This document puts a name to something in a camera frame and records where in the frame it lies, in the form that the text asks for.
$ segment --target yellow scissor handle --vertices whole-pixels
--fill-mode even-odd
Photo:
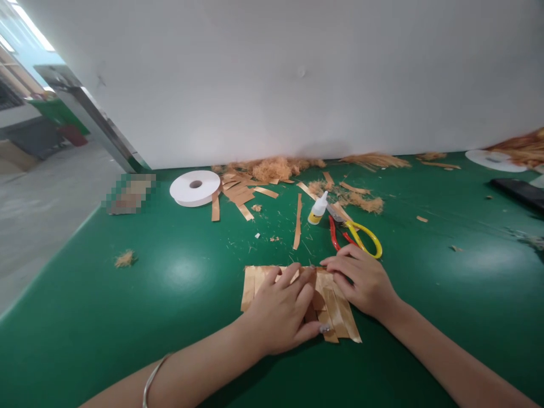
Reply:
[[[374,242],[374,245],[376,246],[376,255],[372,255],[370,252],[368,253],[372,255],[372,257],[374,257],[375,259],[381,258],[384,251],[383,251],[383,248],[381,247],[380,240],[376,237],[376,235],[374,235],[374,233],[370,229],[368,229],[367,227],[363,227],[361,224],[357,224],[353,221],[346,221],[344,224],[346,225],[346,227],[350,229],[350,232],[353,235],[353,238],[355,239],[355,242],[357,243],[359,248],[361,248],[363,251],[368,252],[368,250],[364,247],[363,242],[361,241],[361,238],[359,238],[359,234],[357,234],[357,231],[355,229],[358,228],[364,231],[372,239],[372,242]]]

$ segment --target floor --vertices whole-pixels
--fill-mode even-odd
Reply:
[[[93,140],[23,175],[0,176],[0,315],[115,185],[121,167]]]

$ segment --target fingernail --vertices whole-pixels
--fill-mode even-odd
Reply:
[[[329,332],[329,331],[330,331],[330,324],[328,324],[328,323],[325,324],[325,325],[321,325],[321,327],[319,328],[319,332],[320,332],[321,334],[327,333],[327,332]]]

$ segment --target bracelet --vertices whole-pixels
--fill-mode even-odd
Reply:
[[[172,353],[168,353],[166,356],[164,356],[162,358],[162,360],[159,361],[159,364],[157,364],[157,366],[155,367],[155,369],[153,370],[153,372],[149,376],[149,379],[147,380],[146,387],[143,389],[143,405],[142,405],[143,408],[147,408],[147,393],[149,391],[149,387],[151,386],[151,383],[153,382],[153,379],[157,375],[157,372],[159,371],[160,366],[162,366],[163,363],[166,361],[166,359],[168,357],[170,357],[171,355],[172,355]]]

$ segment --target super glue bottle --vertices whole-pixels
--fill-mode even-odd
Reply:
[[[325,192],[320,198],[316,200],[316,203],[312,207],[312,211],[310,211],[310,215],[308,215],[308,222],[310,224],[318,225],[319,221],[321,221],[321,218],[323,217],[323,214],[327,209],[328,194],[329,192]]]

